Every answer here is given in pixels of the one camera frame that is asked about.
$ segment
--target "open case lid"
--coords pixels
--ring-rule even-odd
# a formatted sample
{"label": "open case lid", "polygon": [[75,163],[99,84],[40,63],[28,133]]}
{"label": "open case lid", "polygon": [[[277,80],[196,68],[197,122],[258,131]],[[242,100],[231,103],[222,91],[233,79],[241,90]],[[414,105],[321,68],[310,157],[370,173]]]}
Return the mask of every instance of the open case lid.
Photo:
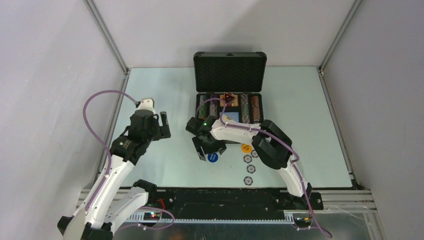
{"label": "open case lid", "polygon": [[260,92],[267,55],[258,52],[194,54],[196,90],[202,92]]}

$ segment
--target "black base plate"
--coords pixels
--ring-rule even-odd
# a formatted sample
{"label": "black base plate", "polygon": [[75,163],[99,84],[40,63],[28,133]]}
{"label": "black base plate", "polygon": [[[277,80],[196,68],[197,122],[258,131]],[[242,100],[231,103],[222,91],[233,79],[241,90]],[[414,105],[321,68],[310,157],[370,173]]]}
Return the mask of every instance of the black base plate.
{"label": "black base plate", "polygon": [[[157,198],[176,219],[283,220],[284,210],[307,210],[305,199],[285,188],[159,187]],[[321,194],[310,194],[314,210],[323,210]]]}

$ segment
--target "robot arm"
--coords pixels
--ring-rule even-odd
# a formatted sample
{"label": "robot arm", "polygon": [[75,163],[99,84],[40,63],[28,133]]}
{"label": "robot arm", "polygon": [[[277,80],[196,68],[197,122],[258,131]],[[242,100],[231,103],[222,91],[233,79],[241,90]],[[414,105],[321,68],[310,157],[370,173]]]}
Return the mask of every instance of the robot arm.
{"label": "robot arm", "polygon": [[111,240],[115,231],[133,212],[147,203],[156,203],[156,185],[139,180],[125,197],[110,206],[122,182],[146,153],[150,143],[171,137],[166,112],[161,112],[160,116],[162,126],[159,125],[152,98],[144,98],[139,102],[130,117],[130,126],[111,144],[109,169],[105,164],[83,204],[72,217],[63,216],[57,224],[62,234],[74,216],[83,212],[85,227],[81,239]]}
{"label": "robot arm", "polygon": [[272,121],[265,120],[262,124],[246,124],[236,122],[225,115],[222,116],[222,119],[226,124],[244,128],[226,126],[215,116],[209,116],[205,121],[192,117],[188,121],[185,129],[195,135],[192,140],[201,160],[205,160],[207,154],[222,154],[226,150],[224,140],[248,144],[253,146],[266,166],[278,171],[291,195],[302,197],[304,195],[302,184],[311,190],[310,184],[295,171],[296,163],[292,162],[294,159],[292,153],[276,140],[269,140],[266,134],[251,130],[261,129],[291,146],[292,140]]}

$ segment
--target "black case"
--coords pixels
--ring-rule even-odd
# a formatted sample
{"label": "black case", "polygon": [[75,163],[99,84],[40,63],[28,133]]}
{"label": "black case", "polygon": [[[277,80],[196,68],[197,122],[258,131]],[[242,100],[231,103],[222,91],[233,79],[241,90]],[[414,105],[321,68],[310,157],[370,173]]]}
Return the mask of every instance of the black case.
{"label": "black case", "polygon": [[[251,97],[258,96],[260,107],[260,123],[264,121],[262,107],[262,90],[267,55],[258,52],[196,52],[193,57],[196,79],[196,106],[200,96],[225,93],[237,94],[238,106],[227,106],[225,112],[238,112],[238,121],[242,122],[240,95],[248,95],[250,123],[253,124]],[[209,116],[209,104],[206,103]],[[218,103],[218,113],[223,107]]]}

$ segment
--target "white poker chip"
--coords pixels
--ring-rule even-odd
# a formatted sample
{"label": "white poker chip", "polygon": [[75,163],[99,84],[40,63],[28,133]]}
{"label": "white poker chip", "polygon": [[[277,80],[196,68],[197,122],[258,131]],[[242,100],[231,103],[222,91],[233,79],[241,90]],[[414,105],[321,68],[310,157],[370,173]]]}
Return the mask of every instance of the white poker chip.
{"label": "white poker chip", "polygon": [[243,160],[245,163],[250,164],[252,162],[252,156],[250,156],[249,154],[244,155]]}
{"label": "white poker chip", "polygon": [[250,174],[252,174],[256,171],[256,167],[253,166],[252,164],[248,165],[246,169],[247,169],[247,172],[250,173]]}
{"label": "white poker chip", "polygon": [[252,157],[257,158],[258,157],[258,153],[255,150],[252,150],[252,152],[250,153],[252,155]]}
{"label": "white poker chip", "polygon": [[253,179],[250,176],[244,178],[244,184],[250,186],[253,184]]}

